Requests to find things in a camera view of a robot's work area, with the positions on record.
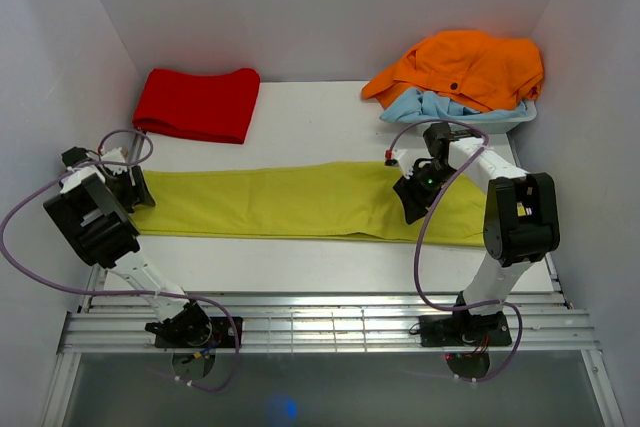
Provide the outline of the yellow-green trousers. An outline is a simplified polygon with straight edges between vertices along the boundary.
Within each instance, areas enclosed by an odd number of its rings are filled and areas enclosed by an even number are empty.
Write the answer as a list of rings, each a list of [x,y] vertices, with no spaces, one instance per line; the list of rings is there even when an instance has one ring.
[[[212,238],[417,240],[377,162],[216,172],[145,171],[155,199],[133,221],[145,235]]]

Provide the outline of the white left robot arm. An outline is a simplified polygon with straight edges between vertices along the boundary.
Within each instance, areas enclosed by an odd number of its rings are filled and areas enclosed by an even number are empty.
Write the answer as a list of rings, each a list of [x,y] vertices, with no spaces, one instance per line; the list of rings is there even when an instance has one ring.
[[[73,147],[62,154],[70,175],[44,209],[81,260],[112,271],[134,290],[149,291],[157,320],[145,330],[175,347],[201,347],[213,337],[210,318],[184,290],[168,280],[143,253],[131,215],[155,200],[142,169],[126,167],[128,152],[96,153]]]

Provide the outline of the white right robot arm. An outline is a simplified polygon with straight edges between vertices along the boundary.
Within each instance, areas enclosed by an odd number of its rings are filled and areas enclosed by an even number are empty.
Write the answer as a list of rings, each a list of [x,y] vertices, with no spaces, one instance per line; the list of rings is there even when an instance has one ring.
[[[390,146],[385,163],[401,176],[393,189],[407,223],[428,223],[453,181],[465,175],[485,195],[485,257],[471,283],[440,315],[422,316],[424,347],[507,347],[507,298],[522,275],[560,243],[555,184],[547,173],[529,173],[488,146],[487,134],[460,121],[425,121],[427,156]]]

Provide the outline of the folded red trousers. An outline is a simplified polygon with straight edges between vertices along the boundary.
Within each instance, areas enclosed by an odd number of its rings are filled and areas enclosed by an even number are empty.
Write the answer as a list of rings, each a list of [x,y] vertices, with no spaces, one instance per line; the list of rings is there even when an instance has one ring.
[[[146,80],[132,124],[169,137],[242,145],[260,84],[259,74],[250,68],[221,75],[154,69]]]

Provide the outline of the light blue garment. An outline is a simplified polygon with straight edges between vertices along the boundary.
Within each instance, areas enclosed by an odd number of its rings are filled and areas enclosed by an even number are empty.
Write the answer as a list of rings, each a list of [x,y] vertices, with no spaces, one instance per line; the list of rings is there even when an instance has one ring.
[[[528,114],[527,105],[520,102],[513,110],[492,110],[481,112],[477,108],[468,107],[448,97],[432,91],[422,91],[411,87],[398,96],[386,108],[379,119],[387,123],[411,124],[429,118],[455,120],[462,122],[502,121],[505,119],[519,119]]]

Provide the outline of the white plastic basket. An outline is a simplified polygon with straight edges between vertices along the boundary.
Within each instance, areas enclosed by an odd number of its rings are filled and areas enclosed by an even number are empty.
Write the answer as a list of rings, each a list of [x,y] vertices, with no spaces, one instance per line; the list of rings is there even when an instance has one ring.
[[[532,101],[521,102],[514,110],[480,112],[460,103],[443,98],[423,99],[412,110],[411,122],[422,120],[453,120],[475,127],[487,134],[506,134],[516,126],[533,120],[536,108]]]

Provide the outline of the orange garment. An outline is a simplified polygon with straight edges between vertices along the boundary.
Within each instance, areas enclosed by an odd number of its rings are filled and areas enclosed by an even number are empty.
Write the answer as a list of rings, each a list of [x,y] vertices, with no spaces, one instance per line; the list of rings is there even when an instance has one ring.
[[[416,88],[481,113],[512,111],[523,100],[537,99],[543,80],[542,57],[530,39],[453,30],[409,48],[362,88],[361,98],[387,109]]]

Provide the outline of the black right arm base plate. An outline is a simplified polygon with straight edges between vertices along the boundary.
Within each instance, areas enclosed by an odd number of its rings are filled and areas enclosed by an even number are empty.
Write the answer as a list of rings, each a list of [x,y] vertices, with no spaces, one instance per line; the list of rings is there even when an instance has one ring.
[[[512,344],[504,316],[470,321],[446,316],[420,316],[418,335],[422,347],[508,347]]]

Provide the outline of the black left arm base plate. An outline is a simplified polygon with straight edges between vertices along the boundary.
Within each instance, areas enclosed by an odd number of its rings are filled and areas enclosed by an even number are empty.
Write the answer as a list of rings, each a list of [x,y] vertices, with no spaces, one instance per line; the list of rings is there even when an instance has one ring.
[[[236,344],[242,345],[244,318],[241,316],[234,316],[233,323],[226,317],[211,317],[210,323],[212,325],[212,337],[208,344],[202,344],[199,346],[190,345],[186,341],[179,341],[178,343],[172,343],[162,339],[159,335],[155,336],[153,346],[161,349],[204,349],[211,343],[216,348],[231,348],[233,349]]]

